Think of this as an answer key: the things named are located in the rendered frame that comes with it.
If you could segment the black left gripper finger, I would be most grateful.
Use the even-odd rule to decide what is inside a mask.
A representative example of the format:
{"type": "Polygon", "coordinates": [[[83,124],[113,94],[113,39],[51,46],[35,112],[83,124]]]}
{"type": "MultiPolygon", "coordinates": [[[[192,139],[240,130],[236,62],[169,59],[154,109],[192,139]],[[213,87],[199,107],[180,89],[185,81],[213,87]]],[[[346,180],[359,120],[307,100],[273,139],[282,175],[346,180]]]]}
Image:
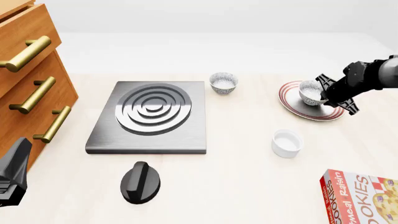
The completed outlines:
{"type": "Polygon", "coordinates": [[[19,138],[8,152],[0,158],[0,180],[27,187],[27,164],[32,143],[27,138],[19,138]]]}

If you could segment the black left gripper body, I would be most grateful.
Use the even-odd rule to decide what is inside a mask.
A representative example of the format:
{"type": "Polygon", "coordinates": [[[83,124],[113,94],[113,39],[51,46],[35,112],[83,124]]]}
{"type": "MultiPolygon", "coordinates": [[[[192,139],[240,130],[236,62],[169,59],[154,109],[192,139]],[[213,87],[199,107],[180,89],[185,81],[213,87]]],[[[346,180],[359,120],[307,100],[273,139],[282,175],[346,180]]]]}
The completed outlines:
{"type": "Polygon", "coordinates": [[[17,206],[25,195],[27,188],[0,176],[0,207],[17,206]]]}

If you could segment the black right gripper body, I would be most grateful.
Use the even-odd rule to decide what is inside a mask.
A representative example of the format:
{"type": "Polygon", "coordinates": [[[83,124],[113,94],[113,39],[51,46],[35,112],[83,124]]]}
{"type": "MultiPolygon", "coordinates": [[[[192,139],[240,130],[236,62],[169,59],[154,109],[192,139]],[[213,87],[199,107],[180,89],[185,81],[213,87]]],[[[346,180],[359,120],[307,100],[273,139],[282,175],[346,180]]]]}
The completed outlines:
{"type": "Polygon", "coordinates": [[[332,108],[343,108],[344,110],[349,112],[349,115],[354,115],[359,112],[359,109],[352,98],[348,98],[347,100],[342,102],[336,102],[335,100],[329,99],[330,94],[328,93],[328,91],[336,89],[335,86],[338,82],[334,81],[332,78],[329,78],[324,74],[317,76],[315,80],[319,82],[322,87],[321,100],[326,101],[324,102],[324,105],[331,106],[332,108]]]}

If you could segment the patterned black white bowl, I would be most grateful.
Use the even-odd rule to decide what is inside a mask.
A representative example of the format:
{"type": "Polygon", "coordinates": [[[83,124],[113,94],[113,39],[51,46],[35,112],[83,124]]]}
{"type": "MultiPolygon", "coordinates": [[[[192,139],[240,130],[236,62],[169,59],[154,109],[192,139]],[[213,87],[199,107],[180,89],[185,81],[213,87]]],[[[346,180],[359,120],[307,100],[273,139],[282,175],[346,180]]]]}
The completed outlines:
{"type": "Polygon", "coordinates": [[[305,104],[320,106],[327,102],[327,100],[322,100],[323,88],[319,82],[315,80],[302,81],[298,87],[299,95],[305,104]]]}
{"type": "Polygon", "coordinates": [[[237,76],[228,72],[218,72],[210,76],[209,82],[217,94],[228,95],[237,87],[239,80],[237,76]]]}

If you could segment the plate with red rings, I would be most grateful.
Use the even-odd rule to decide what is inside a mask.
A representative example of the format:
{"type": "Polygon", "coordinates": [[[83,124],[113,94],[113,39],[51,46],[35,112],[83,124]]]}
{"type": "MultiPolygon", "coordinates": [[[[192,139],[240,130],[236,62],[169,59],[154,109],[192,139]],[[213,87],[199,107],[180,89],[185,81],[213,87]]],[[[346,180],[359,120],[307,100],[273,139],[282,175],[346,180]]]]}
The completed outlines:
{"type": "Polygon", "coordinates": [[[309,106],[303,102],[299,95],[299,83],[301,81],[287,82],[278,92],[278,98],[282,106],[293,114],[313,121],[333,121],[345,115],[342,108],[331,106],[309,106]]]}

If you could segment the red cookies box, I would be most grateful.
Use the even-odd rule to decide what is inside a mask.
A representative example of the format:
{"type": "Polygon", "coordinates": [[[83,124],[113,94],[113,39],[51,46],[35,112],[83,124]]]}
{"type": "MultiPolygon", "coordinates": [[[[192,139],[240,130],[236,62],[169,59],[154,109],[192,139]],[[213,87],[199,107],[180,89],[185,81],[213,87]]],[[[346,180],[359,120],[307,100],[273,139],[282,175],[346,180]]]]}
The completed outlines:
{"type": "Polygon", "coordinates": [[[398,224],[398,180],[327,169],[320,185],[329,224],[398,224]]]}

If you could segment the flat stove plate with rings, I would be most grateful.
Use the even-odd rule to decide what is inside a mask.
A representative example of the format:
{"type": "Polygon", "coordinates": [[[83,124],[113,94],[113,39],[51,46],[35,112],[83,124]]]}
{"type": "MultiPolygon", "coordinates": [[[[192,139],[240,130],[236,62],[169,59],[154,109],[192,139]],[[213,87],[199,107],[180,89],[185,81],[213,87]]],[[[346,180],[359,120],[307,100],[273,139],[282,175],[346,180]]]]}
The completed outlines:
{"type": "Polygon", "coordinates": [[[204,82],[117,82],[88,154],[206,154],[204,82]]]}

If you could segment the white ramekin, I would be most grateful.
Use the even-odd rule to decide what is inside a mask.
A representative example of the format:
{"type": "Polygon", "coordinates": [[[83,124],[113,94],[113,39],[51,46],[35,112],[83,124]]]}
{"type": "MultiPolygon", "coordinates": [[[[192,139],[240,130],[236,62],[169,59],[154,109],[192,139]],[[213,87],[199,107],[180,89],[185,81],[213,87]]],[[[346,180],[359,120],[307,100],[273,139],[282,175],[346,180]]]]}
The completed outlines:
{"type": "Polygon", "coordinates": [[[280,129],[272,136],[271,148],[281,158],[295,158],[303,147],[303,139],[292,130],[280,129]]]}

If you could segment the wooden cabinet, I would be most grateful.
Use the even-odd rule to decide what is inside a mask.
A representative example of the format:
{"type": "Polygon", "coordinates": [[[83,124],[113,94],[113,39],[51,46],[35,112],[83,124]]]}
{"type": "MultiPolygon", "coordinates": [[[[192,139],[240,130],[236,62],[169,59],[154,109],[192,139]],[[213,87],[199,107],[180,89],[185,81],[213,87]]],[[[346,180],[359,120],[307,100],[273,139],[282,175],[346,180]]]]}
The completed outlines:
{"type": "Polygon", "coordinates": [[[61,42],[44,4],[0,0],[0,158],[27,138],[33,164],[78,99],[61,42]]]}

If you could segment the round black stove knob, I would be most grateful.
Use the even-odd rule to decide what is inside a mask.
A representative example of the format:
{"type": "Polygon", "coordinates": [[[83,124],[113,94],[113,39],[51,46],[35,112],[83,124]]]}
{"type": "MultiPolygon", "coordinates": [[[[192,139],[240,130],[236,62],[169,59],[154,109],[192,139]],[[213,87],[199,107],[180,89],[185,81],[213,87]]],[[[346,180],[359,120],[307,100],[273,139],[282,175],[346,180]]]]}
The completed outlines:
{"type": "Polygon", "coordinates": [[[134,205],[151,201],[160,190],[159,173],[147,162],[136,162],[122,178],[120,190],[124,199],[134,205]]]}

